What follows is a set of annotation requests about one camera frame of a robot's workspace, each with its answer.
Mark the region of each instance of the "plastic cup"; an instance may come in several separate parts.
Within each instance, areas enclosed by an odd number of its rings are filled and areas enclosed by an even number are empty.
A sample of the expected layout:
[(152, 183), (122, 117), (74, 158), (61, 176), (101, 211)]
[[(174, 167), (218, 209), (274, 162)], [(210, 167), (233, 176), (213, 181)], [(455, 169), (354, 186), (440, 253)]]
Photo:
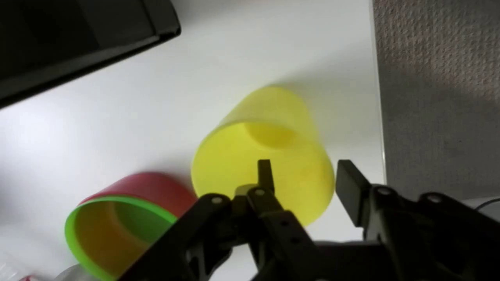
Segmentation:
[(83, 200), (66, 220), (66, 240), (97, 279), (118, 279), (196, 203), (163, 173), (136, 173)]
[(191, 172), (197, 195), (235, 197), (240, 186), (258, 181), (258, 159), (271, 159), (276, 195), (304, 225), (327, 209), (333, 167), (307, 105), (291, 91), (251, 94), (202, 142)]

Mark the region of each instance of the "green cup rim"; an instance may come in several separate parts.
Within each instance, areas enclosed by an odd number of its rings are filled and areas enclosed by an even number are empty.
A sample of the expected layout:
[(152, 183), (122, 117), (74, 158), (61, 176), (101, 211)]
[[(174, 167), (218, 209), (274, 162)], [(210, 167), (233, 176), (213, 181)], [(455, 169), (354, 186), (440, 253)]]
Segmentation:
[(168, 223), (174, 225), (177, 222), (177, 217), (166, 211), (165, 208), (154, 205), (147, 200), (143, 198), (135, 198), (135, 197), (127, 197), (127, 195), (113, 195), (113, 197), (99, 197), (93, 198), (90, 201), (85, 201), (79, 205), (66, 219), (65, 225), (65, 236), (66, 236), (66, 244), (69, 245), (72, 255), (77, 258), (77, 261), (85, 267), (91, 275), (94, 275), (99, 279), (116, 279), (118, 276), (108, 273), (105, 269), (97, 265), (82, 248), (79, 239), (77, 239), (77, 231), (76, 231), (76, 220), (77, 215), (80, 214), (80, 209), (88, 206), (88, 205), (96, 205), (96, 203), (127, 203), (136, 208), (141, 208), (144, 211), (149, 211), (161, 219), (165, 219)]

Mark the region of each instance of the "yellow cup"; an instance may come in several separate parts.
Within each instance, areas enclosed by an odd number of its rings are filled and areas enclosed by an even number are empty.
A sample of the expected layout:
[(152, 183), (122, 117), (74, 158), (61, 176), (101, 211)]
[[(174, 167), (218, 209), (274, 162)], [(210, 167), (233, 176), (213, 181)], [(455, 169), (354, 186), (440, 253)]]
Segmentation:
[(222, 120), (194, 158), (194, 189), (201, 197), (235, 197), (240, 186), (258, 181), (258, 159), (271, 159), (276, 195), (304, 225), (327, 209), (332, 162), (307, 105), (288, 89), (263, 87)]

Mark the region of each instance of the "white table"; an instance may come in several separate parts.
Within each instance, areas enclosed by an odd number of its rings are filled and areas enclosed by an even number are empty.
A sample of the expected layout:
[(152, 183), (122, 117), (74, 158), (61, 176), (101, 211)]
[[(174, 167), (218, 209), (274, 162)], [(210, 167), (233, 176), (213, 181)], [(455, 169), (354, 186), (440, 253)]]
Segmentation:
[[(201, 141), (252, 91), (310, 105), (332, 161), (385, 183), (369, 0), (177, 0), (183, 34), (0, 111), (2, 256), (52, 278), (76, 264), (63, 226), (80, 200), (140, 170), (190, 184)], [(315, 239), (360, 239), (338, 198)], [(246, 250), (215, 279), (249, 279)]]

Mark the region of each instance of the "black mechanical part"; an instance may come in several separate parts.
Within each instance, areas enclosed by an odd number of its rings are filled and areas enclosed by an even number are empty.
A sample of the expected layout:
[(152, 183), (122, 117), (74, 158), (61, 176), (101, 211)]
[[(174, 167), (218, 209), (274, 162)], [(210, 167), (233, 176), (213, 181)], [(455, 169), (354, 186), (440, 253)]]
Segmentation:
[(121, 279), (207, 281), (236, 245), (251, 245), (255, 281), (497, 281), (500, 225), (443, 194), (419, 201), (338, 164), (338, 194), (365, 240), (319, 244), (274, 195), (269, 161), (233, 200), (210, 194)]

